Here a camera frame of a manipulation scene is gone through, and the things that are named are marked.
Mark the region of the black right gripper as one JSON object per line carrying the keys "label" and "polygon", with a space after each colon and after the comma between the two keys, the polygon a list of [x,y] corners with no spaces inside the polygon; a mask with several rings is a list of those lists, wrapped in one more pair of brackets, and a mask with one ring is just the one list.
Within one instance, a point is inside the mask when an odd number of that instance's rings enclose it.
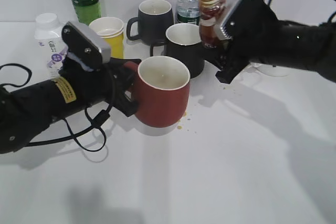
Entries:
{"label": "black right gripper", "polygon": [[264,3],[241,34],[229,40],[219,40],[220,44],[216,48],[204,47],[203,59],[218,68],[216,78],[219,82],[231,83],[250,63],[252,39],[256,38],[258,32],[262,32],[265,23],[276,21],[276,15]]}

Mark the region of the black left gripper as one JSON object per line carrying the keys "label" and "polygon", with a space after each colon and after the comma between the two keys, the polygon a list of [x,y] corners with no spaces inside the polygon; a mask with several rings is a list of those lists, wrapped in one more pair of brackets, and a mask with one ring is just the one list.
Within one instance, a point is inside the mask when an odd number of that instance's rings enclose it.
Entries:
{"label": "black left gripper", "polygon": [[123,64],[126,60],[115,59],[93,72],[70,58],[63,61],[61,77],[73,88],[76,100],[59,106],[58,114],[70,116],[102,101],[110,104],[125,116],[134,115],[138,103],[127,98],[125,92],[133,84],[135,74]]}

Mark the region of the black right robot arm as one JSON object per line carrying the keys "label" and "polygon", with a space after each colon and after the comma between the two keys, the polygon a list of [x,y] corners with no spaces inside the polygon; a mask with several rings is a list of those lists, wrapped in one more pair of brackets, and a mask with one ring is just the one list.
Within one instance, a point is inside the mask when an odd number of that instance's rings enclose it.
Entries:
{"label": "black right robot arm", "polygon": [[219,69],[222,83],[230,84],[249,63],[308,70],[335,82],[335,23],[292,25],[263,1],[244,0],[229,8],[219,28],[231,39],[205,51],[204,59]]}

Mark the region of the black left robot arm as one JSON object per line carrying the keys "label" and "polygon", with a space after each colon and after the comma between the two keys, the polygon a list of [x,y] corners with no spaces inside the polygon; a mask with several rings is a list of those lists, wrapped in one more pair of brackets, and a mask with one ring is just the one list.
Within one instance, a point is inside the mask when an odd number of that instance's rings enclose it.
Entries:
{"label": "black left robot arm", "polygon": [[[16,152],[24,147],[41,146],[78,137],[93,129],[100,130],[109,118],[112,108],[125,116],[134,115],[138,104],[125,94],[135,79],[135,72],[126,67],[128,63],[140,63],[139,59],[110,59],[99,70],[83,70],[71,59],[63,61],[60,75],[56,78],[8,92],[1,84],[1,153]],[[66,137],[33,142],[33,138],[51,124],[106,102],[108,107],[95,117],[85,114],[90,125],[86,129]]]}

